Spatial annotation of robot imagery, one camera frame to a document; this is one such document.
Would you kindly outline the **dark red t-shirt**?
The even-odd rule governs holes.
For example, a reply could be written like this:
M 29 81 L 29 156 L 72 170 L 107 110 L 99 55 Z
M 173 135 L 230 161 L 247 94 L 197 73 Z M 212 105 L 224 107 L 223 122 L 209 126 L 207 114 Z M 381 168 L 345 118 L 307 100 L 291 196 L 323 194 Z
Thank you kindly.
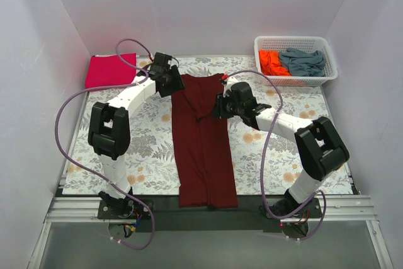
M 221 78 L 185 74 L 185 89 L 171 97 L 180 207 L 238 206 L 227 121 L 213 115 Z

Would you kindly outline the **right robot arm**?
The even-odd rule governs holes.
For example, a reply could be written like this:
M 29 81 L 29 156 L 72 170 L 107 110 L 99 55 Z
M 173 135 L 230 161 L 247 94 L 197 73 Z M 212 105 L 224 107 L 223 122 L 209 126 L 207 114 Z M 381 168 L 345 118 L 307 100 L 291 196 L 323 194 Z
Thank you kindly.
M 327 117 L 315 120 L 299 118 L 258 103 L 250 85 L 235 79 L 220 82 L 224 86 L 216 97 L 214 115 L 221 119 L 238 116 L 247 126 L 275 134 L 297 146 L 302 172 L 281 200 L 270 206 L 275 216 L 301 216 L 323 182 L 349 160 L 349 152 L 333 123 Z

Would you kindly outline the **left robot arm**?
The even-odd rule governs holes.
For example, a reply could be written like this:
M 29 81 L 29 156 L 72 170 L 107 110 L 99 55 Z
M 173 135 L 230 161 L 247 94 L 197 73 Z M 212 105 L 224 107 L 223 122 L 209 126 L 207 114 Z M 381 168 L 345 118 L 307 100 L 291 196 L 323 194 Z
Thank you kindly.
M 158 93 L 163 98 L 184 89 L 178 65 L 173 56 L 157 52 L 129 87 L 106 103 L 97 102 L 92 107 L 88 142 L 106 177 L 106 188 L 99 195 L 105 201 L 115 199 L 112 211 L 119 218 L 130 217 L 134 210 L 133 202 L 125 197 L 131 189 L 125 165 L 131 141 L 130 117 L 152 95 Z

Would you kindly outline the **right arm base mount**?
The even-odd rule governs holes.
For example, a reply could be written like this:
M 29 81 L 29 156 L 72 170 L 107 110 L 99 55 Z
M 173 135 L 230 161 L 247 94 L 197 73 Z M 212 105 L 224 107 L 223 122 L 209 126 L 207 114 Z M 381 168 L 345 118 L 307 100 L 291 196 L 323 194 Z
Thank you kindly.
M 306 201 L 298 204 L 287 193 L 284 195 L 260 195 L 262 204 L 259 210 L 268 219 L 297 219 L 303 216 L 305 219 L 322 220 L 326 208 L 321 207 L 320 199 L 324 197 L 326 197 L 325 194 L 318 191 Z

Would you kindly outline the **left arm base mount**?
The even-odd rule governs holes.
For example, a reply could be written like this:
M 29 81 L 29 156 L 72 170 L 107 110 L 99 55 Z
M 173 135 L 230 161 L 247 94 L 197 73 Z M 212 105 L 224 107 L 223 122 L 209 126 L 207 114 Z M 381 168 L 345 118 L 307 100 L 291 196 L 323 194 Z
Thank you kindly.
M 100 191 L 101 198 L 98 208 L 98 219 L 150 219 L 150 213 L 141 203 L 128 197 L 114 198 Z

